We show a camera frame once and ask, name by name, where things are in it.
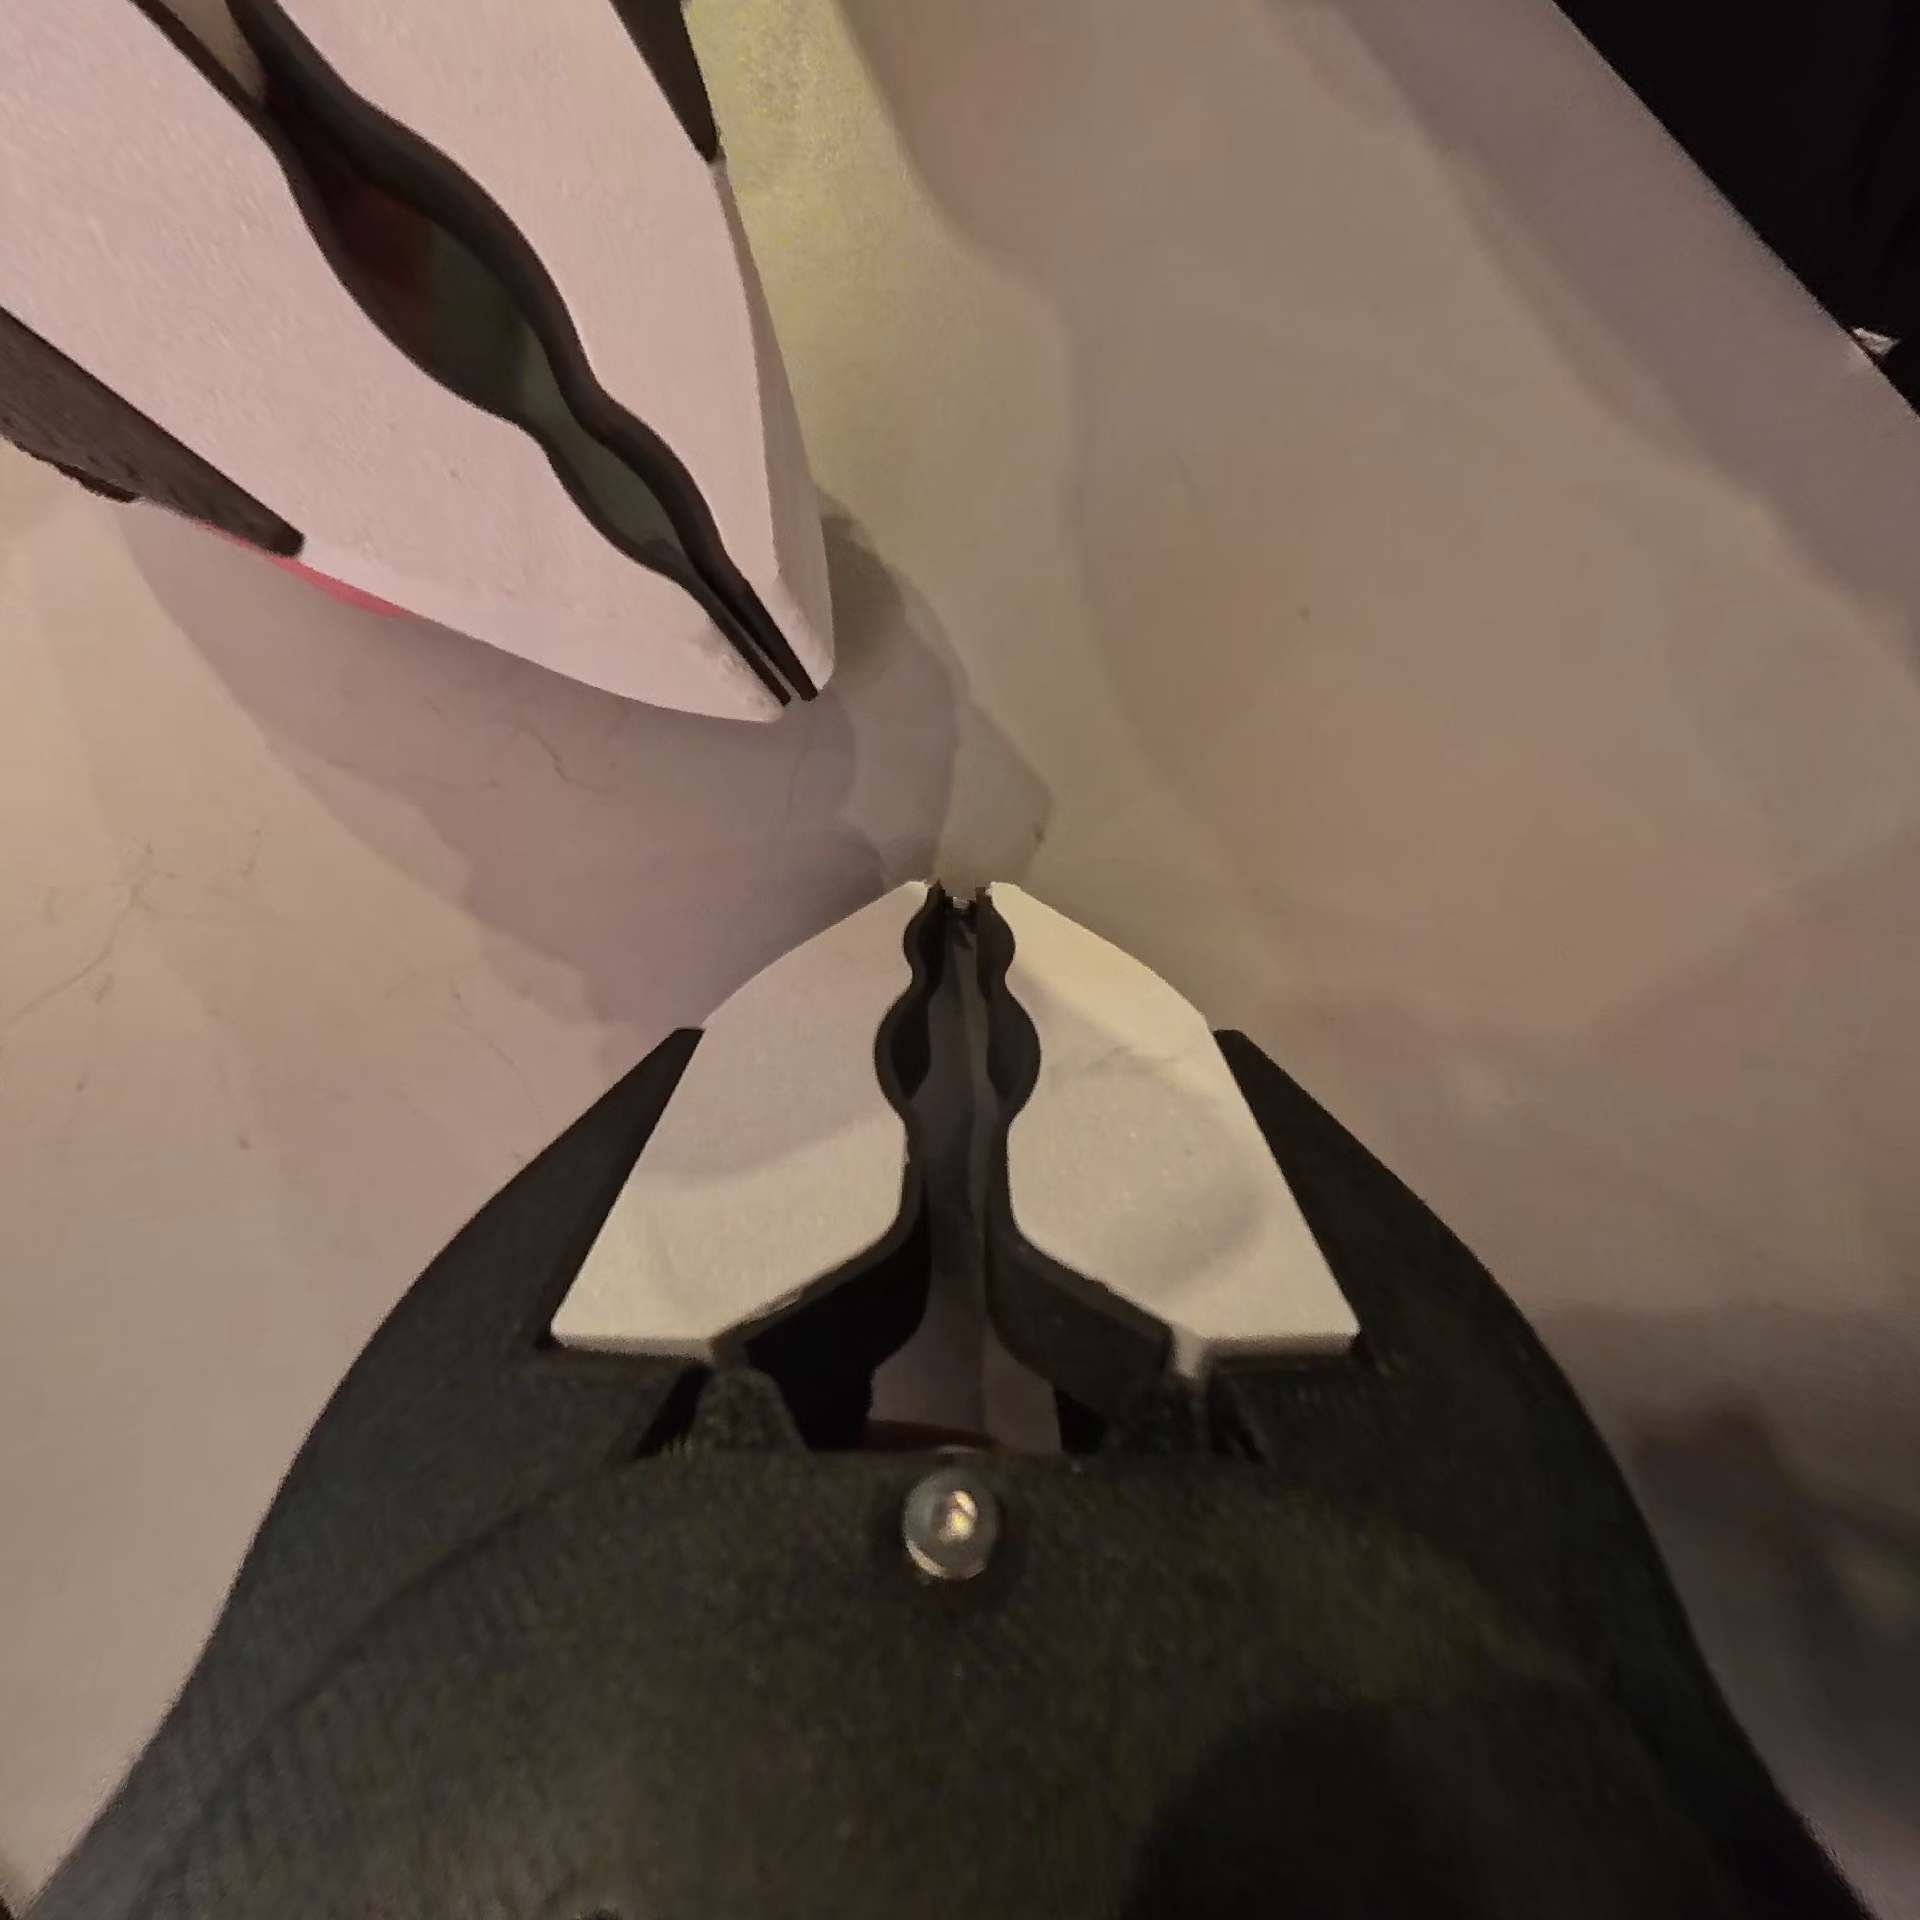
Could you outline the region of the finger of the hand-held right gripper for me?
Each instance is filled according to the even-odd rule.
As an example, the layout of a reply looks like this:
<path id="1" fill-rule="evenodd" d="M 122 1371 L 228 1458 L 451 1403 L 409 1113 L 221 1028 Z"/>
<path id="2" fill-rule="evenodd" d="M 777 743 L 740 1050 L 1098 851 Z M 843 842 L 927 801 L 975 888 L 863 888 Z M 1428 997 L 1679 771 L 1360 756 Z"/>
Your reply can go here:
<path id="1" fill-rule="evenodd" d="M 515 295 L 365 176 L 233 5 L 5 5 L 5 314 L 291 521 L 291 562 L 623 699 L 777 704 L 641 553 Z"/>
<path id="2" fill-rule="evenodd" d="M 833 679 L 818 495 L 682 5 L 233 5 L 271 79 L 453 231 L 663 511 L 642 548 L 777 704 Z"/>

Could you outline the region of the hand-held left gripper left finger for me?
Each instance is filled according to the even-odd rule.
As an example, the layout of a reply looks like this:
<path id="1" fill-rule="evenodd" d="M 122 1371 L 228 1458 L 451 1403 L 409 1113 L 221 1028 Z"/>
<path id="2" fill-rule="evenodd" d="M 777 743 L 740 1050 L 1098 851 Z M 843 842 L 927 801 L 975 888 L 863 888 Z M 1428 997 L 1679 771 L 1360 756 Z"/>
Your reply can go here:
<path id="1" fill-rule="evenodd" d="M 859 1444 L 929 1307 L 917 1096 L 946 893 L 911 881 L 706 1019 L 561 1297 L 573 1353 L 753 1369 L 809 1444 Z"/>

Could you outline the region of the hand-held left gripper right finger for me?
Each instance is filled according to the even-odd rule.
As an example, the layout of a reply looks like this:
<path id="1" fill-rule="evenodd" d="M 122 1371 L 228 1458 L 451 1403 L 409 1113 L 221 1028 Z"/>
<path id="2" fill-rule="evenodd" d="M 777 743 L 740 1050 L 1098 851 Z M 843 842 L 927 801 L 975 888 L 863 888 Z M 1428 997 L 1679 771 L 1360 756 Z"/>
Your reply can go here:
<path id="1" fill-rule="evenodd" d="M 1020 885 L 972 925 L 986 1305 L 1061 1450 L 1179 1424 L 1234 1371 L 1354 1360 L 1357 1312 L 1205 1012 Z"/>

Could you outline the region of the grey desk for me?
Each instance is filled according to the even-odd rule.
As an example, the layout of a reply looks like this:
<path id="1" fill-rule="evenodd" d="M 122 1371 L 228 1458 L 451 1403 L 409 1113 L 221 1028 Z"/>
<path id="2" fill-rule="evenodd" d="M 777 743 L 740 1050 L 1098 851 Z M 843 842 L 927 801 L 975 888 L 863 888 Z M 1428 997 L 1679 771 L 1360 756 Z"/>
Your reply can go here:
<path id="1" fill-rule="evenodd" d="M 5 1900 L 415 1275 L 904 877 L 1520 1303 L 1916 1915 L 1916 413 L 1551 5 L 695 5 L 842 668 L 631 709 L 5 450 Z"/>

